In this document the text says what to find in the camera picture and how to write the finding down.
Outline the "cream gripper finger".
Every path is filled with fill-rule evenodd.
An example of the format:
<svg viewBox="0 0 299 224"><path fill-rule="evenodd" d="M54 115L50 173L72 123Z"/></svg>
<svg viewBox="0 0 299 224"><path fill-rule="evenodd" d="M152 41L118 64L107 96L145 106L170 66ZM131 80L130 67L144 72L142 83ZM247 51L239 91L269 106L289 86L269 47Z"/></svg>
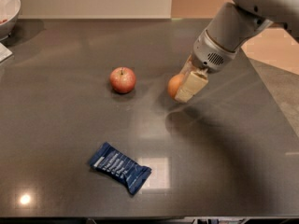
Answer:
<svg viewBox="0 0 299 224"><path fill-rule="evenodd" d="M192 64L192 56L189 56L185 62L185 64L182 66L180 73L182 75L187 75L191 71L195 69L195 66Z"/></svg>
<svg viewBox="0 0 299 224"><path fill-rule="evenodd" d="M175 95L175 100L187 103L208 83L207 73L204 70L194 70L185 74Z"/></svg>

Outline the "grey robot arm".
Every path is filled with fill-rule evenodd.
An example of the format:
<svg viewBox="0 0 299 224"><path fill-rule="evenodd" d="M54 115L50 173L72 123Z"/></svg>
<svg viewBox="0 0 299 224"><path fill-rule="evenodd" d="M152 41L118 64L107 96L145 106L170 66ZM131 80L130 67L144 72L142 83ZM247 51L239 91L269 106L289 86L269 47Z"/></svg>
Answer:
<svg viewBox="0 0 299 224"><path fill-rule="evenodd" d="M183 65L174 99L186 103L208 83L210 74L230 63L241 46L276 24L299 40L299 0L231 0L195 40Z"/></svg>

